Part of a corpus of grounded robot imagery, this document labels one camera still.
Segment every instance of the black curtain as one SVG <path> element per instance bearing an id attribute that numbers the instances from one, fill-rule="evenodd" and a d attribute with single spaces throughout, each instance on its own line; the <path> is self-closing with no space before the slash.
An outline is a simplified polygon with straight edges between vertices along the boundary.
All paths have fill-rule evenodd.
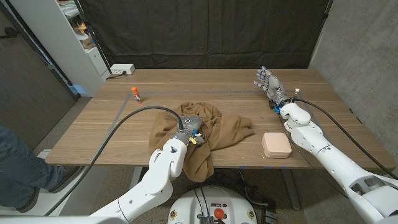
<path id="1" fill-rule="evenodd" d="M 307 68 L 328 1 L 80 3 L 110 65 Z"/>

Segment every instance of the shoe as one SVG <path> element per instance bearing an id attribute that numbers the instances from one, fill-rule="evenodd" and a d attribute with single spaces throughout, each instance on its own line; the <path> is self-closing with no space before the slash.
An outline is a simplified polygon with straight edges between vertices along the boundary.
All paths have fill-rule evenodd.
<path id="1" fill-rule="evenodd" d="M 61 181 L 53 188 L 49 189 L 51 193 L 58 193 L 64 189 L 79 173 L 84 167 L 75 166 L 63 166 L 63 177 Z"/>
<path id="2" fill-rule="evenodd" d="M 30 196 L 30 199 L 26 202 L 26 204 L 24 206 L 22 206 L 21 208 L 17 208 L 17 211 L 24 213 L 24 212 L 27 212 L 30 209 L 32 209 L 37 202 L 37 198 L 39 197 L 39 192 L 40 192 L 40 189 L 38 187 L 35 187 L 35 189 L 33 191 L 33 195 Z"/>

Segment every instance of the red button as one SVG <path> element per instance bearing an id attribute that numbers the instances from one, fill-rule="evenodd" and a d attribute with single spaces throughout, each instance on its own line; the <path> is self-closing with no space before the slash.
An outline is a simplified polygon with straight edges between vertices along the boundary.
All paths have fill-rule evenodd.
<path id="1" fill-rule="evenodd" d="M 214 210 L 214 216 L 215 216 L 217 219 L 223 219 L 223 217 L 224 217 L 224 211 L 223 211 L 222 209 L 220 209 L 220 208 L 217 208 L 216 210 Z"/>

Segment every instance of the table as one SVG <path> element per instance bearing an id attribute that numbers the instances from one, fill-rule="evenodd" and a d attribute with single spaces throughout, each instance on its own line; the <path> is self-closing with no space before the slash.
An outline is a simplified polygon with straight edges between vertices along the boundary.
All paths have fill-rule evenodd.
<path id="1" fill-rule="evenodd" d="M 332 87 L 316 70 L 271 70 L 284 84 L 288 95 L 300 88 L 300 97 L 329 112 L 370 154 L 388 169 L 395 163 L 368 129 L 350 112 Z M 264 155 L 261 138 L 265 132 L 283 132 L 278 116 L 269 109 L 264 91 L 256 87 L 257 70 L 136 70 L 132 75 L 108 80 L 87 104 L 46 161 L 56 165 L 87 166 L 113 125 L 130 112 L 150 105 L 174 109 L 186 101 L 204 101 L 215 105 L 223 114 L 237 113 L 252 119 L 254 134 L 238 144 L 211 153 L 215 168 L 309 169 L 310 166 L 292 147 L 287 159 L 270 159 Z M 126 101 L 136 86 L 142 104 L 133 98 Z M 322 112 L 298 103 L 310 112 L 325 136 L 347 156 L 368 170 L 378 169 Z M 147 110 L 127 120 L 112 137 L 96 165 L 148 166 L 149 133 L 154 115 Z M 316 168 L 321 164 L 308 152 L 304 155 Z M 287 182 L 291 174 L 284 172 Z"/>

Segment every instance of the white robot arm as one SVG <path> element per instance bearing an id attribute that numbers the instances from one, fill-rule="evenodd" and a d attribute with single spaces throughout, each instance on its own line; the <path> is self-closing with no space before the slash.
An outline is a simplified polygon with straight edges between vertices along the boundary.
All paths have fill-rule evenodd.
<path id="1" fill-rule="evenodd" d="M 353 207 L 366 223 L 377 223 L 390 216 L 398 215 L 398 180 L 362 169 L 333 146 L 323 136 L 322 130 L 311 122 L 310 114 L 286 97 L 281 84 L 277 86 L 274 82 L 273 90 L 270 91 L 269 77 L 274 76 L 265 67 L 259 71 L 257 77 L 264 81 L 264 85 L 254 83 L 267 92 L 267 96 L 276 102 L 276 112 L 287 119 L 284 126 L 291 132 L 293 142 L 320 161 L 344 190 Z"/>
<path id="2" fill-rule="evenodd" d="M 200 136 L 195 136 L 202 119 L 182 117 L 183 131 L 168 140 L 163 150 L 157 149 L 152 153 L 149 170 L 142 180 L 127 193 L 109 203 L 105 207 L 91 214 L 92 217 L 116 217 L 129 223 L 140 214 L 163 204 L 173 193 L 170 177 L 178 177 L 189 141 L 203 143 Z"/>

